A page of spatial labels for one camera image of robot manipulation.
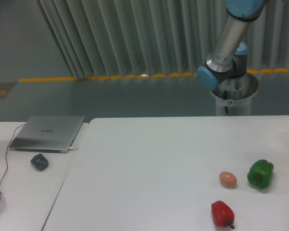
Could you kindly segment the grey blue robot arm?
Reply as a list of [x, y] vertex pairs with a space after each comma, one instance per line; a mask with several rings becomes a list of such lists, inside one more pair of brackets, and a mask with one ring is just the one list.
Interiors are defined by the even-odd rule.
[[228, 18], [213, 52], [197, 69], [197, 77], [208, 89], [215, 89], [228, 78], [246, 73], [247, 46], [240, 43], [251, 22], [261, 15], [266, 0], [227, 0]]

